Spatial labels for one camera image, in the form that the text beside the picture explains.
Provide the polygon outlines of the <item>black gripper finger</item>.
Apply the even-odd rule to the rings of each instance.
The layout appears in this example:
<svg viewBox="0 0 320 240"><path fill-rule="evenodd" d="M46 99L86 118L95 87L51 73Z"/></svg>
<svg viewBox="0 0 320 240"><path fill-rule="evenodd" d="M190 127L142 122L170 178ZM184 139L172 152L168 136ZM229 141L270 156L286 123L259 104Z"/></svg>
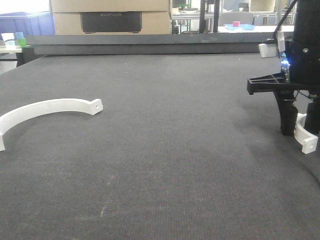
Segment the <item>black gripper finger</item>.
<svg viewBox="0 0 320 240"><path fill-rule="evenodd" d="M307 106L304 129L313 135L320 133L320 98L312 100Z"/></svg>
<svg viewBox="0 0 320 240"><path fill-rule="evenodd" d="M274 97L279 109L281 133L284 136L293 136L298 115L298 109L294 106L294 92L275 91Z"/></svg>

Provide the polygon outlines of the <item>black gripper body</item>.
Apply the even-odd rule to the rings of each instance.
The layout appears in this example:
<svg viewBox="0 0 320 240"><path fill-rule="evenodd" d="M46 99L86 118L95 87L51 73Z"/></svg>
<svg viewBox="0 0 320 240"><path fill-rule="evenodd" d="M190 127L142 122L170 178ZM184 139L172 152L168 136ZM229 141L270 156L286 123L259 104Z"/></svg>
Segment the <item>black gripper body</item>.
<svg viewBox="0 0 320 240"><path fill-rule="evenodd" d="M263 44L275 44L268 40ZM317 95L320 92L320 41L285 40L285 51L278 52L280 72L249 78L247 91L255 93L305 90Z"/></svg>

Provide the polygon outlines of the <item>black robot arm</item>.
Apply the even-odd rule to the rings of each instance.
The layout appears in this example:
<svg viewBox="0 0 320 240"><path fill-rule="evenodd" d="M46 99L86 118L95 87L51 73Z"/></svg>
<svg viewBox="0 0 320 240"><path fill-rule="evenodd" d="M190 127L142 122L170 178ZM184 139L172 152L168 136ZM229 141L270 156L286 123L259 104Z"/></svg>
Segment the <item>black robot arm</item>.
<svg viewBox="0 0 320 240"><path fill-rule="evenodd" d="M320 132L320 2L318 0L294 0L289 9L296 7L293 35L286 38L281 31L285 17L277 24L273 38L260 44L263 54L276 50L281 71L279 73L250 78L247 91L272 92L280 114L280 130L285 136L294 134L298 110L294 106L295 92L308 91L311 103L307 107L304 128L312 134Z"/></svg>

